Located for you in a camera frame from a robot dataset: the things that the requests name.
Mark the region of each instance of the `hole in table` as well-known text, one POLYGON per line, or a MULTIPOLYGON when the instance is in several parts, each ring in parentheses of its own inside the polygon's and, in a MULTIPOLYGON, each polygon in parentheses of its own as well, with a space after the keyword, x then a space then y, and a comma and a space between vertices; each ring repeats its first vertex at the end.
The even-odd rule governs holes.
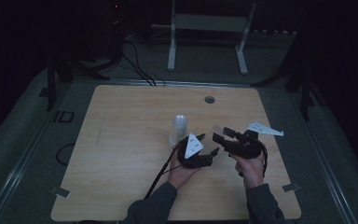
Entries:
POLYGON ((213 104, 214 101, 215 101, 215 99, 214 99, 214 97, 212 97, 212 96, 206 96, 206 97, 205 97, 205 102, 206 102, 207 104, 213 104))

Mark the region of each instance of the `black controller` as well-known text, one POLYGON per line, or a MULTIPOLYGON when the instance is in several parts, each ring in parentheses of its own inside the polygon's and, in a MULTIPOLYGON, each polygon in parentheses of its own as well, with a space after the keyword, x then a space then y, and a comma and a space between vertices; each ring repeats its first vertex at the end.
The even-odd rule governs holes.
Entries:
MULTIPOLYGON (((203 137, 205 136, 205 133, 197 136, 197 139, 201 141, 203 137)), ((187 148, 187 141, 188 137, 181 140, 177 145, 177 158, 179 162, 182 163, 182 165, 187 169, 196 169, 201 168, 205 166, 211 166, 213 162, 213 157, 217 155, 217 152, 219 151, 219 148, 217 147, 215 150, 211 152, 210 155, 199 155, 199 152, 191 156, 190 158, 186 159, 186 148, 187 148)))
POLYGON ((260 156, 261 152, 264 153, 264 171, 267 169, 267 149, 263 143, 258 140, 258 133, 247 130, 245 133, 238 133, 229 128, 223 129, 223 134, 231 138, 236 138, 238 141, 228 141, 224 136, 213 133, 213 141, 221 145, 226 152, 243 157, 245 159, 254 159, 260 156))

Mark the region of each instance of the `hand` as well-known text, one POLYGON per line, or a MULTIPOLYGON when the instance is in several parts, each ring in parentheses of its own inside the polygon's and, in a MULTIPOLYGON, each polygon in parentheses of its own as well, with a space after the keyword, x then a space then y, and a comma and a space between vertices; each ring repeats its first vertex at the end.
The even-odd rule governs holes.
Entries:
MULTIPOLYGON (((177 150, 173 154, 171 158, 170 169, 173 169, 177 166, 181 165, 179 160, 177 159, 177 150)), ((195 174, 198 169, 186 169, 183 166, 177 167, 170 171, 168 175, 168 182, 170 182, 176 189, 181 188, 187 181, 195 174)))
POLYGON ((263 185, 263 165, 264 154, 261 153, 257 158, 248 160, 233 154, 230 156, 237 161, 235 169, 240 173, 243 173, 243 185, 246 189, 255 188, 263 185))

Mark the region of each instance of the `sleeve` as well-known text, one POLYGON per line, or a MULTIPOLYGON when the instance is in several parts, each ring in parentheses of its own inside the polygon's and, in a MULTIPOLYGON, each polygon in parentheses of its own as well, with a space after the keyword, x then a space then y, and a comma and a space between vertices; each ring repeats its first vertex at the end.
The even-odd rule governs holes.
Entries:
POLYGON ((166 223, 176 195, 176 188, 169 182, 165 182, 148 199, 132 203, 127 217, 121 223, 166 223))
POLYGON ((264 184, 246 190, 249 220, 253 224, 284 224, 284 215, 278 203, 264 184))

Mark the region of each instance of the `table top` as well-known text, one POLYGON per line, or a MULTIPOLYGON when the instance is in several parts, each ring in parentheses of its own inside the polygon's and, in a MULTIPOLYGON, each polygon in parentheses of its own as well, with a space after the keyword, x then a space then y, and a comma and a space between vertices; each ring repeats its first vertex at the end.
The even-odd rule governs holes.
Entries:
MULTIPOLYGON (((51 217, 56 221, 122 220, 142 200, 170 152, 172 117, 186 115, 187 130, 206 133, 214 125, 244 132, 252 122, 269 126, 254 89, 98 86, 92 96, 51 217), (206 96, 215 99, 205 102, 206 96)), ((273 135, 260 134, 268 149, 265 182, 286 218, 301 211, 273 135)), ((247 219, 246 196, 235 161, 221 149, 178 191, 169 220, 247 219)), ((156 188, 167 180, 163 175, 156 188)))

